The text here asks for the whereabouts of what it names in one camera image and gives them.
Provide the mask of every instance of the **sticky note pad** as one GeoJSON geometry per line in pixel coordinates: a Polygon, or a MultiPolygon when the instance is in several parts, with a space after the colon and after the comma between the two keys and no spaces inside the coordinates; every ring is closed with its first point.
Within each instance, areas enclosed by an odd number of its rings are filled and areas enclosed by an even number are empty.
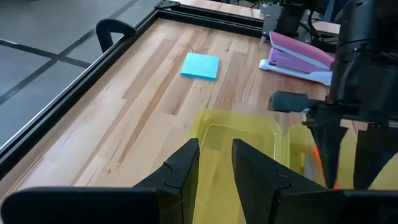
{"type": "Polygon", "coordinates": [[[219,62],[220,58],[217,56],[188,53],[182,65],[181,75],[216,80],[219,62]]]}

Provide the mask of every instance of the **wooden table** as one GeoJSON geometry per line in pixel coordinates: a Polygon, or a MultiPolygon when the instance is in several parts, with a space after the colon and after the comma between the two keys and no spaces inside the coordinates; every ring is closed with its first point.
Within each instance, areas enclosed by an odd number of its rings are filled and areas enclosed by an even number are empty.
{"type": "MultiPolygon", "coordinates": [[[[261,17],[220,2],[183,3],[261,17]]],[[[269,49],[257,38],[159,19],[3,178],[0,197],[43,185],[133,186],[187,140],[205,108],[271,116],[284,130],[300,123],[301,114],[268,111],[271,94],[324,99],[328,89],[258,69],[269,49]],[[180,76],[190,51],[221,57],[216,82],[180,76]]]]}

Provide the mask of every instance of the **black metal frame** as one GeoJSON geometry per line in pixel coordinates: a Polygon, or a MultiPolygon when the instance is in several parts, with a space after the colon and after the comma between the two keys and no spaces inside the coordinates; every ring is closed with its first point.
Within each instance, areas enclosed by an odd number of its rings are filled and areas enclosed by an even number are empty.
{"type": "Polygon", "coordinates": [[[163,0],[135,27],[118,21],[104,20],[97,25],[97,35],[104,54],[89,66],[56,99],[0,148],[0,179],[2,179],[62,118],[62,116],[101,78],[122,54],[158,19],[225,30],[262,37],[263,20],[219,12],[179,2],[163,0]],[[113,44],[110,33],[124,34],[113,44]]]}

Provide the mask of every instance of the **pink stapler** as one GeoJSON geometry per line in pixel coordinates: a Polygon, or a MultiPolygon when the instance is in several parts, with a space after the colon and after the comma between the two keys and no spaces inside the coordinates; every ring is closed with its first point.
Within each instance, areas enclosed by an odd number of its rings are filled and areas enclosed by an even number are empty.
{"type": "Polygon", "coordinates": [[[335,60],[326,52],[293,38],[270,33],[269,58],[261,60],[260,68],[291,75],[330,86],[331,64],[335,60]]]}

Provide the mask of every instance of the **gray floor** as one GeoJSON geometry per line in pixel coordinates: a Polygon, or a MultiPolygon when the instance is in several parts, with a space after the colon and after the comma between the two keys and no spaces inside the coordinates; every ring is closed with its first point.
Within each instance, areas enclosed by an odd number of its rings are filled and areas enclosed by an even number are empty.
{"type": "MultiPolygon", "coordinates": [[[[100,19],[111,17],[134,25],[157,2],[0,0],[0,41],[92,63],[101,55],[96,36],[82,43],[78,40],[100,19]]],[[[1,42],[0,68],[0,147],[85,69],[1,42]]]]}

